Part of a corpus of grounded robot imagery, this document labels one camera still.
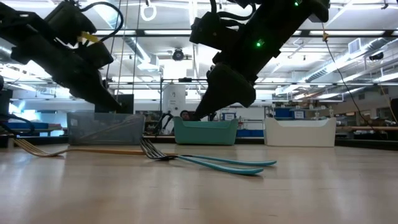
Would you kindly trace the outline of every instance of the white plastic bin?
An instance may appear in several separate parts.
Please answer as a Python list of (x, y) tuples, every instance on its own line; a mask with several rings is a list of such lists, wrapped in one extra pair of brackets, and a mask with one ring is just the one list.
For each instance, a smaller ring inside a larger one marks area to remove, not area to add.
[(268, 146), (333, 147), (336, 118), (320, 121), (264, 121), (264, 143)]

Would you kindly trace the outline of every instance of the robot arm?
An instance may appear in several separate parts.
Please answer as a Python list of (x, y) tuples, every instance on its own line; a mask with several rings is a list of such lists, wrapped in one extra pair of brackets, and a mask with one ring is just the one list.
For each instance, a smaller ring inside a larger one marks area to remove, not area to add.
[[(113, 36), (119, 27), (101, 40), (93, 23), (82, 12), (104, 4), (121, 12), (108, 2), (97, 2), (80, 9), (74, 0), (61, 2), (45, 19), (34, 12), (16, 11), (0, 2), (0, 37), (15, 45), (11, 58), (27, 64), (33, 60), (53, 81), (70, 89), (70, 93), (109, 110), (120, 109), (119, 103), (101, 83), (99, 68), (112, 63), (113, 58), (103, 41)], [(78, 45), (71, 49), (67, 46)]]
[[(211, 12), (195, 18), (190, 41), (221, 50), (213, 57), (215, 66), (207, 73), (208, 89), (196, 112), (202, 118), (233, 103), (250, 106), (256, 99), (253, 88), (257, 74), (308, 18), (312, 22), (328, 20), (329, 0), (228, 0), (253, 13), (246, 24), (224, 17), (245, 18), (216, 12), (215, 0)], [(229, 27), (238, 26), (238, 30)]]

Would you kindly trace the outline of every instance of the table surface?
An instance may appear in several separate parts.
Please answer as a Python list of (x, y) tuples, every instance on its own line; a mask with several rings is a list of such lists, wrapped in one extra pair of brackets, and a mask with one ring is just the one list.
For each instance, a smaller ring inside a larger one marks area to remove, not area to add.
[[(0, 149), (0, 223), (383, 224), (398, 220), (398, 153), (262, 145), (165, 152), (259, 161), (258, 176), (185, 161), (70, 152), (38, 158)], [(40, 146), (47, 151), (66, 146)]]

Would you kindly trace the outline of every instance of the teal plastic bin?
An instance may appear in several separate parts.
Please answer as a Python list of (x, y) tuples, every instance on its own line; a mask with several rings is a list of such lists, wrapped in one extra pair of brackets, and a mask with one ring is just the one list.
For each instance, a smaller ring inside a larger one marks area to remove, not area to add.
[(235, 143), (238, 120), (205, 122), (183, 121), (174, 117), (174, 134), (177, 144), (227, 145)]

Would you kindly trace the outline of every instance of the clear plastic bin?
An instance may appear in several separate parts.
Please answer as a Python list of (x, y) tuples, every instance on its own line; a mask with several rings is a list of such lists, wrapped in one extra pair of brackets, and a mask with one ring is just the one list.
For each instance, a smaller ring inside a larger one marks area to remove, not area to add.
[(238, 120), (232, 121), (183, 121), (174, 117), (175, 142), (177, 144), (226, 145), (235, 144)]
[(75, 112), (67, 114), (69, 144), (139, 145), (145, 116)]

